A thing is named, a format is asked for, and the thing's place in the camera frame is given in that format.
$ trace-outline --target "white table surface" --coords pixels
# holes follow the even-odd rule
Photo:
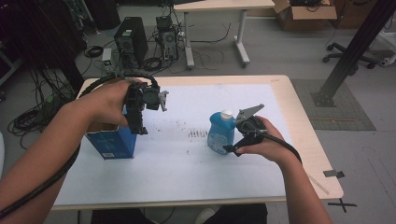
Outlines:
[[[223,108],[264,104],[270,119],[299,150],[322,199],[343,194],[318,138],[285,76],[158,77],[168,111],[143,111],[134,159],[104,161],[84,138],[53,209],[284,201],[279,168],[261,156],[222,156],[206,145],[209,117]],[[235,132],[235,142],[242,136]]]

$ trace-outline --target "blue spray bottle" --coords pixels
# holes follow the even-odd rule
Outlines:
[[[223,146],[233,144],[235,129],[233,121],[233,112],[230,110],[223,110],[210,116],[212,126],[210,127],[209,135],[207,136],[207,145],[214,151],[223,155],[228,154]]]

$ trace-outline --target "chair leg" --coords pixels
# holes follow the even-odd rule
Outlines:
[[[330,58],[341,58],[341,56],[343,56],[343,53],[347,50],[345,47],[341,46],[338,43],[333,42],[332,44],[330,44],[327,47],[327,50],[333,50],[333,49],[338,49],[339,51],[341,51],[342,53],[332,53],[327,55],[326,57],[323,58],[323,62],[327,63]],[[375,68],[375,65],[379,63],[378,60],[366,57],[366,56],[361,56],[359,58],[360,61],[366,62],[367,64],[367,68],[368,69],[373,69]],[[358,65],[355,64],[354,69],[351,71],[351,75],[355,74],[355,72],[359,69]]]

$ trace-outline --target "hand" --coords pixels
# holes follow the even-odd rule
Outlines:
[[[268,119],[262,118],[260,116],[256,116],[256,118],[259,119],[264,124],[268,134],[271,134],[272,136],[284,140],[279,130]],[[284,155],[290,153],[286,148],[281,146],[279,143],[265,138],[259,144],[253,146],[247,146],[247,147],[240,147],[236,150],[236,152],[247,153],[247,154],[259,154],[264,156],[267,160],[274,161],[276,163],[280,163]]]
[[[128,87],[133,82],[128,80],[105,84],[96,90],[72,102],[79,110],[89,114],[91,121],[128,126],[122,115],[124,98]]]

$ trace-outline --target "forearm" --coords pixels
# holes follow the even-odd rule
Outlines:
[[[0,181],[4,209],[53,176],[68,161],[90,124],[90,114],[75,106],[61,108],[46,130]]]
[[[0,219],[1,224],[41,224],[44,223],[55,199],[61,189],[65,176],[46,189],[41,194],[33,198],[29,203],[24,204],[18,210]]]
[[[291,153],[279,164],[285,181],[290,223],[332,223],[300,162]]]

